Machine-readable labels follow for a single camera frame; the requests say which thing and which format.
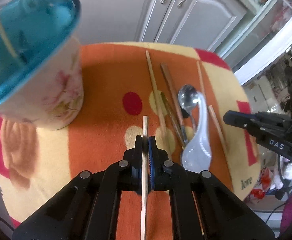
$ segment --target wooden chopstick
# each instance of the wooden chopstick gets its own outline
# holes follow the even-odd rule
[[[170,157],[171,153],[170,153],[168,137],[167,137],[166,122],[165,122],[163,111],[162,111],[161,106],[160,106],[159,93],[158,93],[155,75],[154,75],[154,71],[153,71],[153,66],[151,64],[148,50],[146,51],[146,58],[147,58],[147,63],[148,63],[150,81],[151,81],[151,85],[153,87],[153,92],[154,92],[154,98],[155,98],[155,104],[156,104],[157,114],[158,114],[158,118],[159,118],[160,130],[161,130],[162,136],[163,136],[162,137],[163,147],[164,147],[164,150],[167,152],[168,156]]]
[[[174,111],[173,111],[172,107],[170,106],[167,98],[165,97],[165,94],[163,92],[161,92],[160,95],[162,97],[164,106],[165,106],[166,111],[167,111],[167,113],[168,113],[168,115],[170,117],[170,120],[172,122],[173,128],[174,128],[175,133],[177,135],[177,138],[179,139],[179,142],[181,143],[181,146],[185,147],[185,142],[184,142],[184,140],[182,138],[182,132],[181,132],[181,129],[180,129],[179,125],[178,125],[178,121],[177,121],[177,118],[176,118],[176,116],[174,114]]]
[[[163,76],[165,78],[167,87],[169,89],[169,92],[171,94],[171,97],[172,97],[172,100],[173,100],[173,103],[174,103],[174,106],[175,106],[177,118],[178,118],[179,125],[180,125],[181,132],[182,132],[183,141],[186,144],[188,141],[187,141],[187,135],[186,135],[185,126],[184,126],[184,119],[183,119],[181,107],[179,106],[179,103],[178,103],[178,100],[177,100],[177,92],[175,90],[175,86],[174,86],[174,83],[173,83],[172,76],[170,75],[169,69],[168,69],[166,64],[162,63],[162,64],[160,64],[160,67],[161,67]]]
[[[198,70],[198,76],[199,76],[199,82],[200,82],[200,90],[201,90],[200,92],[203,94],[204,98],[206,98],[203,75],[202,75],[202,68],[204,68],[203,63],[201,60],[198,60],[197,61],[197,70]]]
[[[213,119],[213,122],[214,122],[214,125],[216,127],[216,130],[218,132],[218,135],[219,135],[219,139],[220,139],[220,142],[221,142],[221,146],[223,148],[223,151],[224,151],[224,154],[227,155],[228,153],[228,150],[227,150],[227,144],[226,144],[226,141],[225,141],[225,137],[221,131],[221,128],[220,128],[220,125],[219,125],[219,122],[218,122],[218,119],[216,117],[216,114],[215,114],[215,111],[214,111],[214,108],[212,106],[209,106],[208,107],[208,110],[209,110],[209,113],[210,113],[210,116],[212,117]]]
[[[148,165],[148,116],[143,116],[141,240],[146,240]]]

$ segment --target white door frame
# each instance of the white door frame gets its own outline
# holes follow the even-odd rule
[[[292,17],[254,57],[235,72],[241,85],[274,62],[292,44]]]

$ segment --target tablecloth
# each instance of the tablecloth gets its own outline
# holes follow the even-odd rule
[[[65,128],[49,131],[30,124],[0,118],[0,187],[15,225],[23,222],[83,170],[95,173],[122,159],[142,134],[142,116],[149,116],[149,135],[163,145],[145,50],[150,53],[157,87],[172,104],[160,70],[166,63],[178,91],[192,84],[200,91],[197,61],[207,105],[217,115],[225,136],[227,153],[209,117],[212,162],[209,170],[240,199],[257,181],[260,163],[254,139],[243,129],[226,125],[228,110],[250,112],[248,99],[236,77],[216,54],[203,50],[159,43],[103,43],[83,46],[81,51],[84,105]],[[166,112],[170,158],[180,161],[181,146]],[[196,122],[198,110],[193,111]],[[191,122],[185,119],[191,138]],[[148,239],[171,239],[169,196],[151,192],[148,200]],[[140,235],[141,197],[123,192],[118,218],[118,239]]]

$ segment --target silver rivet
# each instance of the silver rivet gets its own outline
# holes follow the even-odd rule
[[[164,161],[164,165],[165,165],[166,167],[171,167],[171,166],[174,165],[174,163],[173,163],[171,160],[167,160],[167,161]]]
[[[118,163],[118,165],[121,167],[126,167],[126,166],[128,166],[128,161],[122,160]]]
[[[89,172],[89,171],[82,171],[82,172],[80,173],[80,177],[81,177],[82,179],[87,179],[87,178],[90,177],[90,172]]]
[[[202,176],[204,178],[210,178],[212,176],[212,174],[209,171],[203,171],[202,172]]]

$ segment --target red circle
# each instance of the red circle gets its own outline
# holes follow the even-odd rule
[[[142,99],[135,92],[128,92],[123,97],[123,105],[130,115],[138,115],[143,108]]]

